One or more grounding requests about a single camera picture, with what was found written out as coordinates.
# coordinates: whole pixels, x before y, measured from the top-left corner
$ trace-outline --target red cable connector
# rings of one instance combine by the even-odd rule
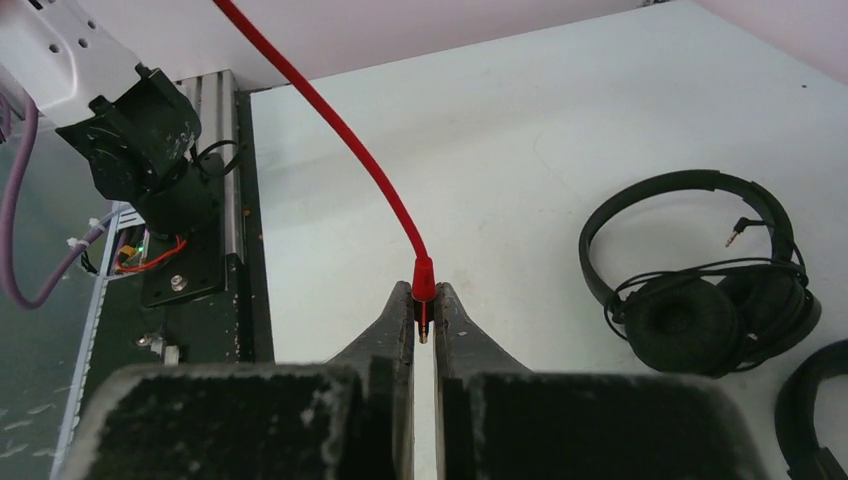
[[[333,107],[318,93],[315,88],[310,85],[306,77],[294,68],[286,57],[283,56],[271,42],[251,23],[238,7],[231,0],[213,0],[215,5],[224,13],[224,15],[233,23],[233,25],[247,38],[250,43],[259,50],[276,69],[283,74],[292,84],[294,88],[312,105],[312,108],[320,114],[324,120],[336,131],[342,141],[350,148],[351,152],[356,155],[356,158],[365,167],[365,170],[374,179],[377,187],[383,192],[386,201],[395,212],[398,221],[400,221],[406,236],[409,237],[412,248],[415,250],[415,271],[412,274],[412,298],[418,302],[429,302],[436,298],[436,277],[433,273],[433,260],[427,255],[427,247],[424,246],[424,240],[421,239],[421,234],[418,228],[409,216],[409,212],[403,205],[389,178],[377,164],[377,161],[371,155],[371,152],[365,148],[365,145],[356,137],[356,134],[347,126],[338,113],[333,110]]]

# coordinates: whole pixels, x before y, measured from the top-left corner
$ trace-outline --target white wall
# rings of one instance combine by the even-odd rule
[[[149,66],[172,78],[223,69],[242,88],[280,75],[210,0],[78,0]],[[307,77],[622,12],[643,0],[237,0]]]
[[[848,83],[848,1],[698,0],[698,3]]]

